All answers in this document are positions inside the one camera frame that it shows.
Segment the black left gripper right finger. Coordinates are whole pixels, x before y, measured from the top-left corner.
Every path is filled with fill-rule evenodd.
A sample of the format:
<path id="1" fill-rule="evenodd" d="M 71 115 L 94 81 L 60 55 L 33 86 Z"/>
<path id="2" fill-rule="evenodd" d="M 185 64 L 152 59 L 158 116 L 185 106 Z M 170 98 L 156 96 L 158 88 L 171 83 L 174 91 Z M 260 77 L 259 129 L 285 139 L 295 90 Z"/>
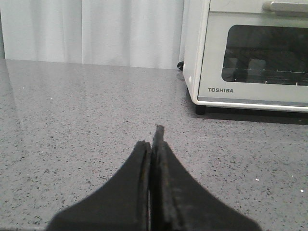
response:
<path id="1" fill-rule="evenodd" d="M 153 138 L 151 170 L 153 231 L 259 231 L 261 227 L 214 197 L 176 158 L 158 125 Z"/>

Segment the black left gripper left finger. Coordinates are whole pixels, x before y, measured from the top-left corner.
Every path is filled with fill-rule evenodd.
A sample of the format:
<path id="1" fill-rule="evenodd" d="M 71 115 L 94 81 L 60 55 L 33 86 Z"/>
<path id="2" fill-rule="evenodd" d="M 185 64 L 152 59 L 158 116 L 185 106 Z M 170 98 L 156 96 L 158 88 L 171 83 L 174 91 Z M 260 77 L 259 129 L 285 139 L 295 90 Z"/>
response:
<path id="1" fill-rule="evenodd" d="M 123 166 L 101 188 L 57 213 L 48 231 L 146 231 L 149 228 L 151 146 L 136 143 Z"/>

